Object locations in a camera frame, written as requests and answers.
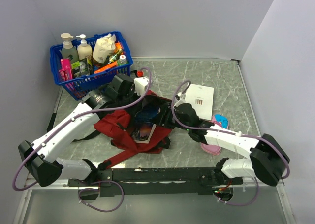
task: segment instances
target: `white backdrop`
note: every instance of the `white backdrop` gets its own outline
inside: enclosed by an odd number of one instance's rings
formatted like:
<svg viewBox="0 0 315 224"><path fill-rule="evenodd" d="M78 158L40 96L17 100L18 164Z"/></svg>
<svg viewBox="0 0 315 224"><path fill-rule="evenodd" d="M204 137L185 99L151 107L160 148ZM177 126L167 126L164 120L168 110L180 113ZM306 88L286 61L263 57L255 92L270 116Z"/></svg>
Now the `white backdrop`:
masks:
<svg viewBox="0 0 315 224"><path fill-rule="evenodd" d="M12 223L21 192L11 187L21 164L18 145L44 134L58 87L49 66L49 47L56 44L32 0L0 0L0 219ZM25 183L27 170L19 176Z"/></svg>
<svg viewBox="0 0 315 224"><path fill-rule="evenodd" d="M241 59L273 0L34 0L55 38L120 30L134 57Z"/></svg>
<svg viewBox="0 0 315 224"><path fill-rule="evenodd" d="M299 224L315 223L314 27L314 0L275 0L241 61L259 127L291 158L285 184Z"/></svg>

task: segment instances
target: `barcode label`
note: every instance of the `barcode label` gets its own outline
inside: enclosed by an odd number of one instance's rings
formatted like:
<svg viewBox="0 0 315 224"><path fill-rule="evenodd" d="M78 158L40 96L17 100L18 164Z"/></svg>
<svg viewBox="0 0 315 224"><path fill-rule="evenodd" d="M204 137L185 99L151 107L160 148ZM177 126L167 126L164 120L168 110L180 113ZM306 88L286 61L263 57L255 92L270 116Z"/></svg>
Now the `barcode label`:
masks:
<svg viewBox="0 0 315 224"><path fill-rule="evenodd" d="M202 105L202 99L196 99L196 104Z"/></svg>

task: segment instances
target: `lotion pump bottle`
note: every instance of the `lotion pump bottle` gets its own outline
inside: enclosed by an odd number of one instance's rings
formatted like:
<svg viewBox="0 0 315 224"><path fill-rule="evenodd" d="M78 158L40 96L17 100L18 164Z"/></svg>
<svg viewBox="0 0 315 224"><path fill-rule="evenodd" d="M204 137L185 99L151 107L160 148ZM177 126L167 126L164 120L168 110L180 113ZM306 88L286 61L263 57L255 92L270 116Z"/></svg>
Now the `lotion pump bottle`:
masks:
<svg viewBox="0 0 315 224"><path fill-rule="evenodd" d="M63 33L60 37L63 39L63 48L61 50L63 58L69 58L71 64L79 61L78 51L71 43L73 36L69 33Z"/></svg>
<svg viewBox="0 0 315 224"><path fill-rule="evenodd" d="M77 36L77 38L81 38L81 44L78 46L78 54L79 60L84 58L88 58L89 60L92 59L92 47L87 44L85 40L86 36L84 34Z"/></svg>

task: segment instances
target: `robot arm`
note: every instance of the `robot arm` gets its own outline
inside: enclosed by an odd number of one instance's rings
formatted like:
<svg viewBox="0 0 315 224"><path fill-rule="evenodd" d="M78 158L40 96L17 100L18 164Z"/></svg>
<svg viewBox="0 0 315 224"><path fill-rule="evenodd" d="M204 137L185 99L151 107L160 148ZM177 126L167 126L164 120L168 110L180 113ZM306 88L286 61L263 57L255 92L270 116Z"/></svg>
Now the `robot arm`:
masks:
<svg viewBox="0 0 315 224"><path fill-rule="evenodd" d="M100 90L90 91L82 99L82 102L50 132L33 143L23 141L19 145L18 149L22 160L41 146L40 150L26 162L25 167L42 187L52 184L57 179L79 179L87 183L94 181L97 168L88 159L64 160L58 155L86 128L113 111L98 111L87 113L79 118L75 117L91 110L97 111L102 108L129 105L145 93L148 82L146 77L132 80L129 76L119 74L103 89L103 92Z"/></svg>
<svg viewBox="0 0 315 224"><path fill-rule="evenodd" d="M104 91L93 90L83 98L71 114L61 123L54 127L50 132L41 138L35 140L32 144L24 141L19 145L19 152L22 160L31 154L34 150L42 146L25 164L25 167L34 176L42 186L48 186L57 179L79 179L87 184L95 181L98 169L87 159L79 161L64 160L58 158L60 152L78 135L97 121L102 119L106 114L113 111L101 111L103 108L116 108L129 105L139 100L140 95L145 93L149 80L146 77L132 80L130 77L118 74L113 81L104 88ZM174 121L171 113L171 101L162 99L165 105L161 113L153 119L157 125L168 128L182 128L181 125ZM179 120L188 126L198 128L211 128L213 130L188 130L189 136L205 144L218 145L229 149L244 156L244 159L222 159L217 166L221 172L228 178L234 177L257 177L264 183L275 186L281 178L285 165L277 154L266 144L255 138L244 138L237 136L230 130L225 130L211 122L200 119L192 106L185 103L182 99L175 105L176 116ZM77 115L94 110L94 113L87 113L79 118ZM227 131L232 134L225 134L218 131ZM273 137L264 135L265 139L271 142L285 156L289 158Z"/></svg>

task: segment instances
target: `pink plastic lid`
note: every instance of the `pink plastic lid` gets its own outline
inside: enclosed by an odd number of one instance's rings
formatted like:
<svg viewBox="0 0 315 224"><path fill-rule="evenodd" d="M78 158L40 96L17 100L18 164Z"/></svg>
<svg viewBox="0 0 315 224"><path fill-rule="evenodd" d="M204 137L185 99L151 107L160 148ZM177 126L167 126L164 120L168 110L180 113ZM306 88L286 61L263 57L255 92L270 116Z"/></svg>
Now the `pink plastic lid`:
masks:
<svg viewBox="0 0 315 224"><path fill-rule="evenodd" d="M203 151L212 154L212 155L218 155L221 152L221 147L216 145L207 145L201 143L201 148Z"/></svg>

